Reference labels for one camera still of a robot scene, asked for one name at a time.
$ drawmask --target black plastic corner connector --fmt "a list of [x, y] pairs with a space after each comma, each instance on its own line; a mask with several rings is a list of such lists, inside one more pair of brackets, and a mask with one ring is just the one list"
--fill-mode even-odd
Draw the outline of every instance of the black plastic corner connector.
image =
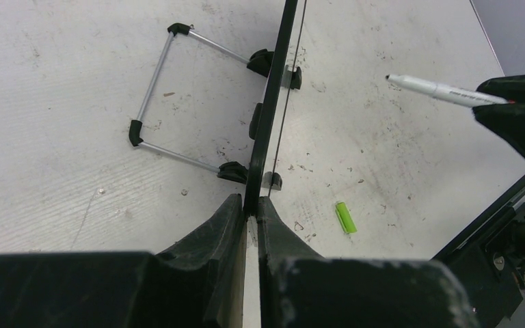
[[129, 137], [130, 142], [134, 147], [144, 141], [142, 138], [139, 137], [140, 131], [142, 131], [142, 121], [132, 120], [132, 122], [130, 123]]
[[277, 172], [265, 172], [265, 175], [262, 176], [262, 184], [260, 186], [273, 190], [281, 190], [282, 178]]
[[289, 86], [291, 89], [301, 89], [301, 85], [303, 84], [303, 72], [301, 71], [301, 68], [297, 66], [297, 69], [295, 69], [294, 72], [291, 72], [291, 85]]
[[269, 77], [274, 54], [274, 51], [268, 51], [267, 49], [259, 50], [250, 56], [246, 68], [264, 77]]
[[186, 24], [174, 23], [168, 27], [168, 32], [173, 33], [174, 36], [176, 36], [176, 34], [178, 33], [182, 33], [185, 36], [187, 36], [188, 33], [190, 33], [190, 29], [191, 27]]
[[234, 181], [246, 185], [248, 169], [239, 162], [228, 162], [218, 167], [218, 177], [224, 180]]

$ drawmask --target black plastic clip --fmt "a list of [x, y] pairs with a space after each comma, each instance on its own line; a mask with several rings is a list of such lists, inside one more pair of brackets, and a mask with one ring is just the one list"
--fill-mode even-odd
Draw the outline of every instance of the black plastic clip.
[[262, 184], [260, 186], [279, 191], [282, 189], [282, 178], [277, 172], [265, 172], [265, 175], [262, 176]]
[[174, 36], [176, 36], [176, 34], [178, 33], [182, 33], [185, 36], [187, 36], [188, 33], [190, 33], [191, 29], [192, 29], [192, 26], [188, 26], [182, 23], [174, 23], [168, 27], [168, 33], [173, 33]]
[[291, 85], [289, 88], [291, 89], [301, 89], [301, 84], [303, 84], [303, 71], [301, 71], [301, 68], [297, 66], [294, 72], [289, 72], [291, 74]]
[[250, 56], [246, 68], [264, 77], [269, 77], [274, 54], [274, 51], [268, 51], [267, 49], [259, 50]]
[[132, 146], [134, 147], [139, 145], [141, 142], [144, 142], [144, 140], [139, 137], [140, 131], [142, 131], [142, 121], [132, 120], [132, 122], [130, 123], [130, 131], [128, 133], [128, 136], [130, 138]]
[[228, 162], [218, 167], [218, 177], [224, 180], [234, 181], [246, 185], [248, 169], [239, 162]]

